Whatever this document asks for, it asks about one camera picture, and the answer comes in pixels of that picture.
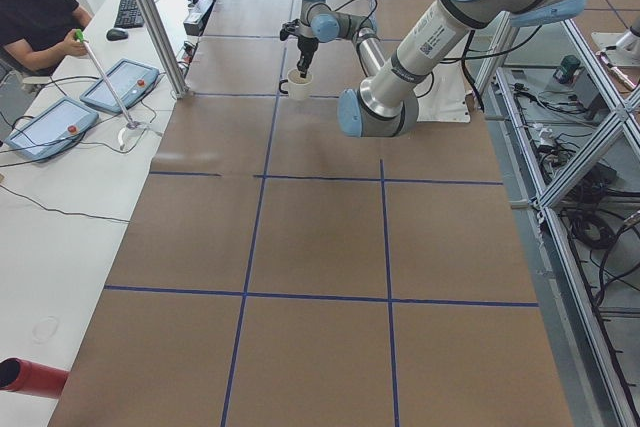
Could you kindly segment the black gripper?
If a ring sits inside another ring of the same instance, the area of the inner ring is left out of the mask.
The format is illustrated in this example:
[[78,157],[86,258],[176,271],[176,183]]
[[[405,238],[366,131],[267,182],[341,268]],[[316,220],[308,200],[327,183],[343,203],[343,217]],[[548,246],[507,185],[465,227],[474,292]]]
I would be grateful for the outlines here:
[[297,37],[297,47],[300,51],[300,58],[296,64],[297,70],[302,78],[306,78],[315,52],[318,49],[318,39],[311,27],[301,19],[296,20],[295,35]]

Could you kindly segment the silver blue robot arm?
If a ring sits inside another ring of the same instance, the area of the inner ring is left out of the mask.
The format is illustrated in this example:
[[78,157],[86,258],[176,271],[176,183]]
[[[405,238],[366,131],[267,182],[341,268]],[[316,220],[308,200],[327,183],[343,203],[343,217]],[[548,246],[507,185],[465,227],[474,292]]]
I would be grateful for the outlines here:
[[280,38],[297,39],[297,70],[306,75],[319,44],[335,39],[353,43],[365,79],[343,91],[338,120],[351,137],[396,137],[418,119],[414,89],[470,31],[485,28],[506,12],[517,27],[538,26],[573,18],[587,0],[435,0],[389,58],[380,49],[368,17],[340,13],[326,0],[302,0],[298,18],[283,24]]

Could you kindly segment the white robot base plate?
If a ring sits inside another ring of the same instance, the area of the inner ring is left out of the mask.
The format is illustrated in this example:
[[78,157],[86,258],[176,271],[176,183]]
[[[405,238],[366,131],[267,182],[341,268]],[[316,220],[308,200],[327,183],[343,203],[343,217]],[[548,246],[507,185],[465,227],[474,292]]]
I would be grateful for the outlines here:
[[419,103],[419,122],[469,123],[464,77],[453,69],[433,72],[414,93]]

